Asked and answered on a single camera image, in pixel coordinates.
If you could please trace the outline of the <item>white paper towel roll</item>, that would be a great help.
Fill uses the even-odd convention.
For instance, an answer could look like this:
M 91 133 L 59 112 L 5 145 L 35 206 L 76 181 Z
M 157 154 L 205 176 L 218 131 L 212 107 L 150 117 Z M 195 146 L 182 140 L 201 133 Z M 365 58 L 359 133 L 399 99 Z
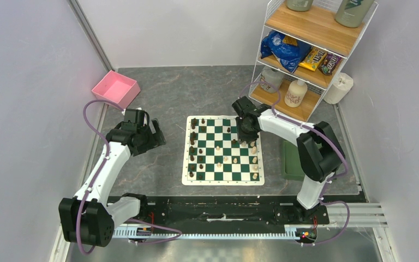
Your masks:
M 345 95 L 351 90 L 354 80 L 346 73 L 339 73 L 330 89 L 324 96 L 324 101 L 329 104 L 338 104 Z

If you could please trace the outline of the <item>blue snack bag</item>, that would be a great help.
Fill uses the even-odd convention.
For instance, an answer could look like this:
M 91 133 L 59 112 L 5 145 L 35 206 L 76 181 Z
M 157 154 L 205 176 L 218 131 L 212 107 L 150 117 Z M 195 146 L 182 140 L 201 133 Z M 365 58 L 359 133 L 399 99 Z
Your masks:
M 261 59 L 273 55 L 281 66 L 289 73 L 294 73 L 312 46 L 306 42 L 271 30 L 261 40 Z

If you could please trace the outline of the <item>green bottle top right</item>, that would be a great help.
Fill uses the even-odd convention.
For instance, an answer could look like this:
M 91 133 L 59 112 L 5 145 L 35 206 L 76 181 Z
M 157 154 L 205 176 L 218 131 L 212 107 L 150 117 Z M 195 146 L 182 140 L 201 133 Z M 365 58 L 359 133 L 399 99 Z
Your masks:
M 334 19 L 345 27 L 357 28 L 374 2 L 375 0 L 343 0 Z

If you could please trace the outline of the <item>cream soap bottle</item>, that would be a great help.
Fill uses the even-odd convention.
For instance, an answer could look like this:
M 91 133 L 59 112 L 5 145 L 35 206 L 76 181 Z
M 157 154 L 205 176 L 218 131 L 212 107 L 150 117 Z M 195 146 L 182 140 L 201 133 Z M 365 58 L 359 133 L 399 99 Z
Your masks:
M 284 98 L 285 104 L 291 108 L 298 107 L 306 95 L 307 90 L 307 84 L 303 80 L 298 79 L 292 81 Z

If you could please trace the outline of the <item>yellow candy bag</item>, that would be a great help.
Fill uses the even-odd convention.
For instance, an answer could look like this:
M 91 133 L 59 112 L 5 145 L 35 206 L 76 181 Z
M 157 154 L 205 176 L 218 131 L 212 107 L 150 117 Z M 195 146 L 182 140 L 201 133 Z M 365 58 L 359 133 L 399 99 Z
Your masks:
M 306 55 L 305 59 L 298 65 L 302 68 L 315 72 L 327 54 L 327 51 L 318 47 L 313 47 Z

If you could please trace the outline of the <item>green bottle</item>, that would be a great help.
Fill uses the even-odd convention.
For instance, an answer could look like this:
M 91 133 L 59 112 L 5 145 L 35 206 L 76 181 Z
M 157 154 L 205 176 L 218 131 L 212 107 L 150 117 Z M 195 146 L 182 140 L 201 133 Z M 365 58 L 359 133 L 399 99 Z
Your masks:
M 345 27 L 357 28 L 374 2 L 375 0 L 343 0 L 334 19 Z
M 309 11 L 313 0 L 286 0 L 286 6 L 293 11 Z

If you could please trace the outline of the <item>grey jar with lettering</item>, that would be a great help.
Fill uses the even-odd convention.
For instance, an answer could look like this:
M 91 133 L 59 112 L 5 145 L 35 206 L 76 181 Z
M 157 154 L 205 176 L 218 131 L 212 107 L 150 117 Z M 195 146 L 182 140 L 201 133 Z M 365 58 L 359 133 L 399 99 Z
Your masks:
M 276 69 L 265 66 L 261 72 L 260 87 L 268 93 L 276 93 L 282 84 L 284 74 Z

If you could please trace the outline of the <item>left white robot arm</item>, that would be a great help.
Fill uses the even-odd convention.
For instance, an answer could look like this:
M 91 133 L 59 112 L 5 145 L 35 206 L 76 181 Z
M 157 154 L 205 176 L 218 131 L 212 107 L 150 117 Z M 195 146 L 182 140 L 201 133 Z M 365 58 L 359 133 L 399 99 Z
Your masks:
M 148 219 L 146 197 L 126 193 L 109 204 L 114 182 L 131 158 L 165 145 L 166 140 L 156 118 L 138 109 L 126 109 L 124 120 L 105 136 L 101 155 L 88 179 L 72 198 L 63 198 L 58 206 L 63 237 L 79 246 L 105 247 L 115 229 L 128 219 L 142 223 Z

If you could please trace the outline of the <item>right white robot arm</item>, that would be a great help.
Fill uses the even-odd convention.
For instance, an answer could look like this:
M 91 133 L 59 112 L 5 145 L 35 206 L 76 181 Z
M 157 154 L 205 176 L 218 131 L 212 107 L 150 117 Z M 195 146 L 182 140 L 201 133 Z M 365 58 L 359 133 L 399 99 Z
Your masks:
M 293 216 L 299 223 L 308 223 L 315 216 L 314 207 L 323 200 L 325 185 L 341 165 L 347 165 L 333 129 L 324 121 L 318 124 L 302 122 L 277 112 L 272 106 L 256 106 L 246 96 L 238 98 L 232 108 L 237 114 L 240 142 L 249 144 L 258 139 L 260 132 L 268 132 L 296 146 L 305 177 Z

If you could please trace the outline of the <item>dark chess rook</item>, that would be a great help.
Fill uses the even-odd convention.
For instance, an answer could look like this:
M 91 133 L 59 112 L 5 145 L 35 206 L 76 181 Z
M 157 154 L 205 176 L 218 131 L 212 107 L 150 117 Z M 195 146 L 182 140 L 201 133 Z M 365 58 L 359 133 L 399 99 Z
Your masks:
M 197 125 L 197 123 L 198 123 L 197 119 L 195 119 L 195 118 L 192 119 L 191 120 L 191 127 L 194 128 Z

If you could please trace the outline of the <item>green white chess mat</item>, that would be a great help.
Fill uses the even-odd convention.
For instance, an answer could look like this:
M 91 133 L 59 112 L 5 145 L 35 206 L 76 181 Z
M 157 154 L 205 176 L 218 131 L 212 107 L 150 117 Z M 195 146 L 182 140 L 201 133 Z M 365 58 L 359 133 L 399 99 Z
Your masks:
M 192 128 L 191 120 L 197 119 Z M 261 140 L 238 141 L 235 116 L 188 116 L 181 182 L 185 186 L 262 186 Z

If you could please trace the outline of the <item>brown candy bag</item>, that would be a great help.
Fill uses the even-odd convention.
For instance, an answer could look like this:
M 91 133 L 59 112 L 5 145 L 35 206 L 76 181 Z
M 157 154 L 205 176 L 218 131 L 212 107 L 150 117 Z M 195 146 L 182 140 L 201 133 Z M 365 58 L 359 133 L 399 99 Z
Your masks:
M 324 60 L 321 62 L 319 71 L 321 71 L 324 75 L 332 75 L 342 59 L 343 58 L 338 55 L 328 53 Z

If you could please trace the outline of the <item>green plastic tray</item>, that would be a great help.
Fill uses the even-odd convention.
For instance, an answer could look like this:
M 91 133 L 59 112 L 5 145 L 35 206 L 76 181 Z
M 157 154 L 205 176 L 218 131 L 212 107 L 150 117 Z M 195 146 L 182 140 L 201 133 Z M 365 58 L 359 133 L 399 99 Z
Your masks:
M 303 181 L 305 173 L 301 167 L 300 156 L 297 147 L 291 142 L 284 140 L 282 145 L 282 153 L 282 177 L 286 180 Z

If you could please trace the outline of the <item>pink plastic bin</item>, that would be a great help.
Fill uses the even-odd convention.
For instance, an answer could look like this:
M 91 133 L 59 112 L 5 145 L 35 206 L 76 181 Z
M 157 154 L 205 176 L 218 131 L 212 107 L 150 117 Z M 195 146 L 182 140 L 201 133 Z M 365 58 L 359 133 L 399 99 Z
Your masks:
M 111 70 L 91 91 L 96 98 L 109 100 L 125 109 L 141 92 L 141 88 L 136 80 Z

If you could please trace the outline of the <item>green bottle top left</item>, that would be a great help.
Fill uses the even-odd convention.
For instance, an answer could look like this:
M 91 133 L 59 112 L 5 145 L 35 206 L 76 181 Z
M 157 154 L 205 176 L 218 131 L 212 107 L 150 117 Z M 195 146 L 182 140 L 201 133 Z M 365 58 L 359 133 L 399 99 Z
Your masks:
M 293 11 L 309 11 L 313 0 L 286 0 L 286 6 Z

